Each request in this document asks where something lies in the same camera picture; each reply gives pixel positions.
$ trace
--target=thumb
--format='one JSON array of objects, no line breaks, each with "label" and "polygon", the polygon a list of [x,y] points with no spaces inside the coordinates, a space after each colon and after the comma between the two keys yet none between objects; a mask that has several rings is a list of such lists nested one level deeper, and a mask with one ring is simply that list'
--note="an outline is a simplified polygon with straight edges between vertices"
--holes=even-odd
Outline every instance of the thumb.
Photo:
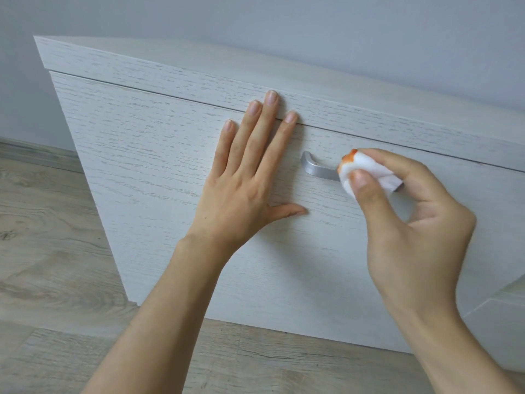
[{"label": "thumb", "polygon": [[270,211],[268,213],[268,224],[277,221],[278,219],[292,217],[293,215],[306,214],[306,212],[307,211],[303,206],[295,203],[273,206],[270,207]]},{"label": "thumb", "polygon": [[366,218],[369,236],[371,233],[391,230],[401,223],[384,189],[370,173],[364,170],[351,171],[350,184]]}]

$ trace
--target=white drawer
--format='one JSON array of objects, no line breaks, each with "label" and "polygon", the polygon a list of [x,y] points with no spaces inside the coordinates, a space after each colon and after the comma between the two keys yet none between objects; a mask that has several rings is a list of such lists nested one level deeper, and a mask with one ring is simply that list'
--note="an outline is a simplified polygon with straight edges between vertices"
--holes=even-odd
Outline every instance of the white drawer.
[{"label": "white drawer", "polygon": [[[242,113],[51,75],[128,298],[140,304],[191,223],[222,124]],[[463,314],[525,273],[525,174],[306,125],[293,135],[273,200],[300,203],[310,214],[272,224],[247,243],[224,269],[207,317],[409,350],[369,277],[358,205],[339,183],[300,166],[304,150],[336,164],[353,147],[424,162],[476,213],[458,286]],[[407,213],[406,198],[392,201]]]}]

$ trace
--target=baseboard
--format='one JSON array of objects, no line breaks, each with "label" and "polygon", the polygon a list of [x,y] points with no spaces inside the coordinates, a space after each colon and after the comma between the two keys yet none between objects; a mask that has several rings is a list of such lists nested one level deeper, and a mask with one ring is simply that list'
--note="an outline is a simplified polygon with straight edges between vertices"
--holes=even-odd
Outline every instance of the baseboard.
[{"label": "baseboard", "polygon": [[75,151],[0,137],[0,158],[83,173]]}]

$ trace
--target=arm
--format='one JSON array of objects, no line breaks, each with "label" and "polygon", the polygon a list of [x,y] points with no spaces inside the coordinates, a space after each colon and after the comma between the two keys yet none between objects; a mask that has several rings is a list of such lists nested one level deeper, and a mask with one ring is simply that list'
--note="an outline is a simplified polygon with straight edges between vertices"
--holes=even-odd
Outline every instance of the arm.
[{"label": "arm", "polygon": [[456,307],[456,285],[476,225],[474,214],[421,163],[377,149],[363,152],[403,179],[417,201],[404,223],[370,174],[350,174],[366,218],[370,275],[434,389],[447,394],[518,394]]},{"label": "arm", "polygon": [[293,132],[289,112],[266,149],[279,97],[253,101],[238,131],[226,122],[212,170],[185,238],[84,394],[182,392],[204,314],[222,268],[265,225],[304,214],[296,204],[267,205],[273,177]]}]

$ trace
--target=dresser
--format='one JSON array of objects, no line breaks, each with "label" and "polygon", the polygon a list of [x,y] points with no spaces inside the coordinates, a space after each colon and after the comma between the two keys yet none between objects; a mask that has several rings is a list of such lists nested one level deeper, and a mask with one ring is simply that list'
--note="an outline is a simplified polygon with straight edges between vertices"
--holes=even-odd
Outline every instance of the dresser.
[{"label": "dresser", "polygon": [[[243,50],[179,40],[36,37],[129,300],[141,304],[191,224],[224,121],[272,88],[299,112],[271,202],[307,216],[265,227],[229,261],[206,317],[410,351],[366,266],[366,226],[339,182],[308,174],[354,147],[426,164],[477,216],[460,312],[525,370],[525,113]],[[412,202],[393,194],[407,218]]]}]

